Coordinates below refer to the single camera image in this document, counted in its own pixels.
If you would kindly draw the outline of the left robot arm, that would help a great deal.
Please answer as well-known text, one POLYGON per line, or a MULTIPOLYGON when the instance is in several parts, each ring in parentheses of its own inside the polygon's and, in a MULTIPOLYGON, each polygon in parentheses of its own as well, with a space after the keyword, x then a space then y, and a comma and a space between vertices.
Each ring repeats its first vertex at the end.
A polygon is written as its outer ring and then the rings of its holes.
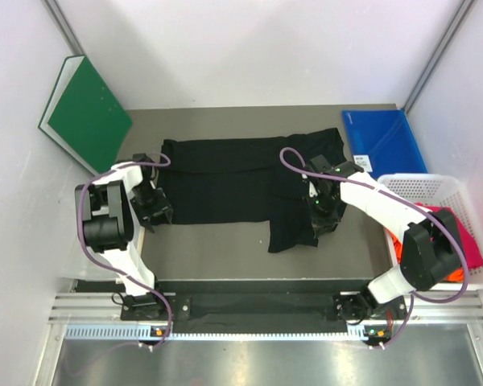
POLYGON ((155 162, 148 154, 136 154, 75 189, 80 246, 92 263, 121 279, 125 293, 112 297, 120 298, 124 320, 172 320, 169 301, 134 242, 139 228, 151 232, 161 219, 172 222, 173 207, 154 183, 158 169, 170 166, 171 159, 163 153, 159 157, 155 162))

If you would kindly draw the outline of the black t shirt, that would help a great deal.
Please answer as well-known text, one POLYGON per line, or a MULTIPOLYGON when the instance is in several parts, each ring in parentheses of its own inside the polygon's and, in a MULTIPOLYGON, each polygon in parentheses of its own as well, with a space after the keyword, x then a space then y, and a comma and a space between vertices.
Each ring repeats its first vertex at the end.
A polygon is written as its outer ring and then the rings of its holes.
POLYGON ((287 137, 163 141, 171 165, 157 185, 168 198, 170 224, 269 222, 269 253, 306 245, 319 238, 306 198, 309 184, 297 168, 322 155, 333 166, 345 161, 336 128, 287 137))

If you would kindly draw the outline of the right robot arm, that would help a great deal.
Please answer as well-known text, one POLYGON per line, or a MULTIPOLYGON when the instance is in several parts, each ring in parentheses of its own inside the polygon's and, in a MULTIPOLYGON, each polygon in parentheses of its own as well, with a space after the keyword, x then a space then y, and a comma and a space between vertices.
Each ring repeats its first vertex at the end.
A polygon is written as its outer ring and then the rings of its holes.
POLYGON ((369 318, 385 313, 403 295, 427 291, 462 267, 464 249, 456 217, 448 209, 432 211, 410 203, 373 179, 354 162, 332 166, 322 156, 312 158, 307 171, 316 196, 313 209, 339 219, 350 205, 376 220, 402 246, 400 262, 362 287, 357 295, 361 312, 369 318))

